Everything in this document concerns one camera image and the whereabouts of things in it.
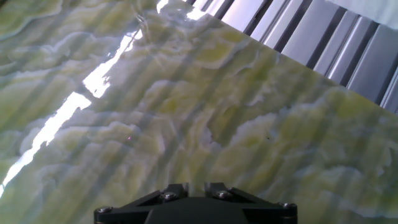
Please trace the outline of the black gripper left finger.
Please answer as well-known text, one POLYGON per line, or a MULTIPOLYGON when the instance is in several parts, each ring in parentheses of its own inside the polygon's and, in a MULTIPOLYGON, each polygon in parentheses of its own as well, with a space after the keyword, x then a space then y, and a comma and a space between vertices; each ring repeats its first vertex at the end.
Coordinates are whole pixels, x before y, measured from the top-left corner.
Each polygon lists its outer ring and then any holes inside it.
POLYGON ((94 211, 94 224, 145 223, 150 212, 188 197, 188 183, 169 184, 122 207, 103 206, 94 211))

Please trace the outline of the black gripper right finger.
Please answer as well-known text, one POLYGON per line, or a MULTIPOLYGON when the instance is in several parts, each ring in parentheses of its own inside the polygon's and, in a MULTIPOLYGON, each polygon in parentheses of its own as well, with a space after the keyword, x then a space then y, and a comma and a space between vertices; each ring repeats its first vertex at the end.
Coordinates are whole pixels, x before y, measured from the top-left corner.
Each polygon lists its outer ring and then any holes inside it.
POLYGON ((297 224, 297 205, 272 203, 222 182, 205 182, 205 197, 220 200, 243 212, 248 223, 297 224))

